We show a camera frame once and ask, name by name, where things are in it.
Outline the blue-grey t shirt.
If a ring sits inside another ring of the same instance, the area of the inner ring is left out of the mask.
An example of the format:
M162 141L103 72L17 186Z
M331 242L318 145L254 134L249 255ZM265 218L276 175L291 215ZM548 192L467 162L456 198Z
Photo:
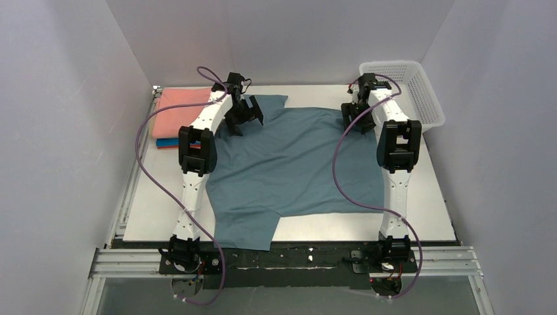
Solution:
M268 250L279 220L321 213L377 213L384 179L376 138L346 133L339 110L287 108L284 95L259 95L263 126L215 134L217 165L206 183L222 247Z

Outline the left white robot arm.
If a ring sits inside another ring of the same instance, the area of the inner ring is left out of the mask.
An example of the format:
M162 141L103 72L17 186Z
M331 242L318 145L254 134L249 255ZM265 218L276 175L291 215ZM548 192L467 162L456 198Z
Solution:
M168 259L192 261L203 231L194 220L202 207L202 196L210 173L217 165L215 134L223 123L232 136L242 136L243 123L258 120L263 113L254 96L249 101L244 91L251 83L243 75L231 72L222 84L211 89L211 105L205 107L188 127L178 132L178 161L183 172L181 204L185 207L173 231L167 251Z

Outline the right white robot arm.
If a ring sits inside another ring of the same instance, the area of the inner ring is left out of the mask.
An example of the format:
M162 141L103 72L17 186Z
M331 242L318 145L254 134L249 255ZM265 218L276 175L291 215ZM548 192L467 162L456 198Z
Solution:
M422 124L410 119L395 100L401 87L386 75L363 73L349 86L351 102L341 105L344 129L376 136L376 160L384 178L384 216L378 243L365 258L374 264L409 260L411 241L407 195L411 173L420 155Z

